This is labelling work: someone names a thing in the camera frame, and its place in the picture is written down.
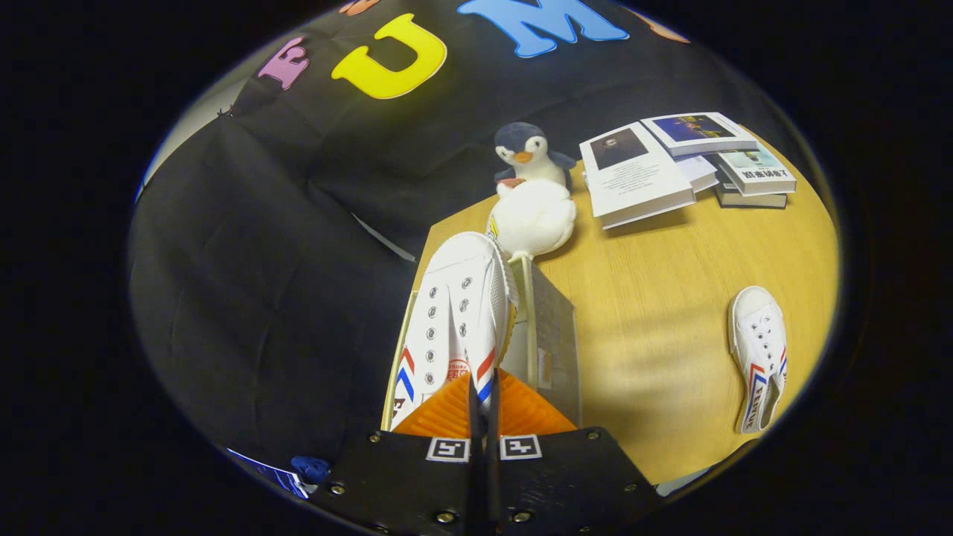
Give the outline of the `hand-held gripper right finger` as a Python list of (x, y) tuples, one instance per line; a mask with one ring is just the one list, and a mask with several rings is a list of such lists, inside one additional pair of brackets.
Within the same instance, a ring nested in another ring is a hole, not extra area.
[(486, 451), (491, 535), (617, 535), (660, 508), (657, 489), (605, 428), (503, 434), (510, 401), (544, 402), (497, 371)]

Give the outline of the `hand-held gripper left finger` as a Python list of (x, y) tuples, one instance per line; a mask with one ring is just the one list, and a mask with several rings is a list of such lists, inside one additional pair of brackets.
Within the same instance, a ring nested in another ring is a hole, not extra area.
[(467, 374), (409, 415), (409, 434), (348, 441), (312, 506), (366, 535), (481, 533), (481, 416)]

